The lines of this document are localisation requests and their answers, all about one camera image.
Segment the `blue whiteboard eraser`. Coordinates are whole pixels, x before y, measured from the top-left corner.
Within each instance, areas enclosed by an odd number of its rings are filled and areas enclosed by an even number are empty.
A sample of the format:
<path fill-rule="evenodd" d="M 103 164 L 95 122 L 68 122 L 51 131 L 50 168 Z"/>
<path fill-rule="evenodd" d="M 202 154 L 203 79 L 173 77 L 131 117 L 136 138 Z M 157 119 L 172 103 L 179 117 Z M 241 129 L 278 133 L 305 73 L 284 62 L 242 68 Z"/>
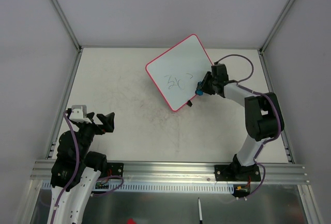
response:
<path fill-rule="evenodd" d="M 204 93 L 203 93 L 203 91 L 201 90 L 201 89 L 197 89 L 196 91 L 195 91 L 195 93 L 197 94 L 197 95 L 199 95 L 199 96 L 202 96 Z"/>

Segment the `pink framed whiteboard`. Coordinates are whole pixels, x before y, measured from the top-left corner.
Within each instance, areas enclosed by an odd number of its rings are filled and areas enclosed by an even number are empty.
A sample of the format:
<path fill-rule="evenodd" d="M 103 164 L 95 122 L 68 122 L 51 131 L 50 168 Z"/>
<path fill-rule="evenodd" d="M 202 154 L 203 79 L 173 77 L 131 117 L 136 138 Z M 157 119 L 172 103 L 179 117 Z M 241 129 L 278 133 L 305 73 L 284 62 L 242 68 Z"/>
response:
<path fill-rule="evenodd" d="M 195 97 L 197 83 L 212 61 L 198 36 L 192 34 L 146 64 L 145 70 L 174 112 Z"/>

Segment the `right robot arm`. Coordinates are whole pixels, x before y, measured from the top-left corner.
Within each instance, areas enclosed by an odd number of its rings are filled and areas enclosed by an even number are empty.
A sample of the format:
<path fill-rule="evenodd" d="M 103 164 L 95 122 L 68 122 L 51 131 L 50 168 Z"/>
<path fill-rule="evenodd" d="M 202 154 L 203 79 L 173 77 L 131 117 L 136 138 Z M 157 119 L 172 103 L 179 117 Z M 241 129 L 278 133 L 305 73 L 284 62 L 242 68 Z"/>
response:
<path fill-rule="evenodd" d="M 197 95 L 219 95 L 244 107 L 247 137 L 242 148 L 227 166 L 215 165 L 217 181 L 260 182 L 261 165 L 259 157 L 264 146 L 280 136 L 284 121 L 277 96 L 272 93 L 258 93 L 238 82 L 225 81 L 226 77 L 214 77 L 207 72 L 204 79 L 197 83 Z"/>

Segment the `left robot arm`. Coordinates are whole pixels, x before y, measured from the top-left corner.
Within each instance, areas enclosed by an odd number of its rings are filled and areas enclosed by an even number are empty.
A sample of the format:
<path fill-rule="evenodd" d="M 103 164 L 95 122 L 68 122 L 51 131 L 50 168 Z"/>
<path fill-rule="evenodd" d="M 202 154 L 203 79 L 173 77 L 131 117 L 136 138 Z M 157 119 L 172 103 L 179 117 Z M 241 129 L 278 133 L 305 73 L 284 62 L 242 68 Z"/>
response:
<path fill-rule="evenodd" d="M 90 151 L 95 136 L 114 131 L 115 114 L 84 113 L 73 109 L 63 113 L 69 130 L 59 139 L 55 163 L 51 169 L 51 206 L 48 223 L 81 223 L 90 197 L 97 197 L 97 182 L 115 178 L 105 154 Z"/>

